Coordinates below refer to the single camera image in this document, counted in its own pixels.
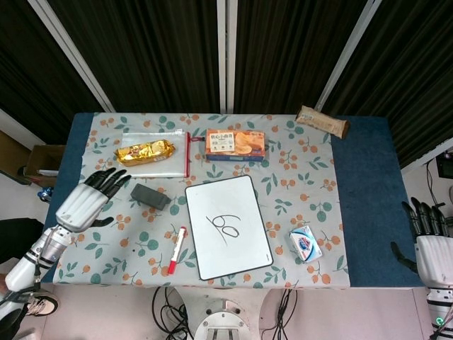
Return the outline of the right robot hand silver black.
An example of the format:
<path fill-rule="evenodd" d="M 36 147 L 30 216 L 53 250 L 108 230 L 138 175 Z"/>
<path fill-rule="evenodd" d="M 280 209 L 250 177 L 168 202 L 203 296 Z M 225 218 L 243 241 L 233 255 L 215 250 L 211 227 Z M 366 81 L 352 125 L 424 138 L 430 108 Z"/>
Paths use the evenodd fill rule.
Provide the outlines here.
<path fill-rule="evenodd" d="M 418 275 L 428 288 L 452 288 L 452 233 L 447 218 L 434 205 L 411 198 L 401 203 L 408 218 L 415 260 L 405 257 L 396 242 L 390 247 L 396 260 Z"/>

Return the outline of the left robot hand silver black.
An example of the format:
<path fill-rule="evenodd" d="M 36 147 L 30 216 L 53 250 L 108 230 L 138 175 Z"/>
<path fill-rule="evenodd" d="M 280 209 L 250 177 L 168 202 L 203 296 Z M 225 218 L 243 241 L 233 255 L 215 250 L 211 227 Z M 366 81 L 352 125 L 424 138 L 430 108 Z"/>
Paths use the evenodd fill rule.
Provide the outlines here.
<path fill-rule="evenodd" d="M 56 211 L 57 224 L 70 232 L 81 233 L 90 227 L 104 227 L 113 217 L 98 218 L 104 206 L 127 183 L 130 175 L 116 168 L 92 173 L 79 183 Z"/>

